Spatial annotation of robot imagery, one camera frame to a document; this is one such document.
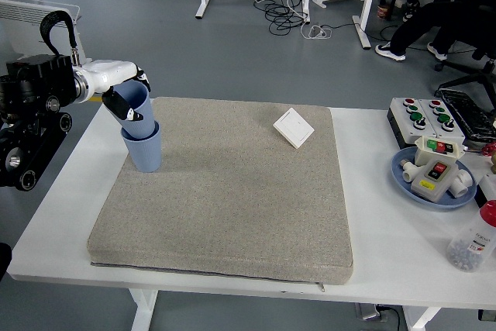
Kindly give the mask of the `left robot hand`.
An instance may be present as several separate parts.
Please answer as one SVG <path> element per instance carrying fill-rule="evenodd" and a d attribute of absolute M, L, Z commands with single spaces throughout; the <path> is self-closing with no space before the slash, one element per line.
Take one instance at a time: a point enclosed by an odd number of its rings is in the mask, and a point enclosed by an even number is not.
<path fill-rule="evenodd" d="M 122 60 L 95 60 L 81 67 L 73 67 L 74 76 L 78 77 L 86 88 L 83 101 L 87 101 L 95 93 L 102 95 L 104 106 L 118 119 L 138 122 L 144 119 L 133 109 L 130 102 L 124 99 L 114 88 L 129 80 L 142 83 L 150 91 L 146 73 L 136 64 Z"/>

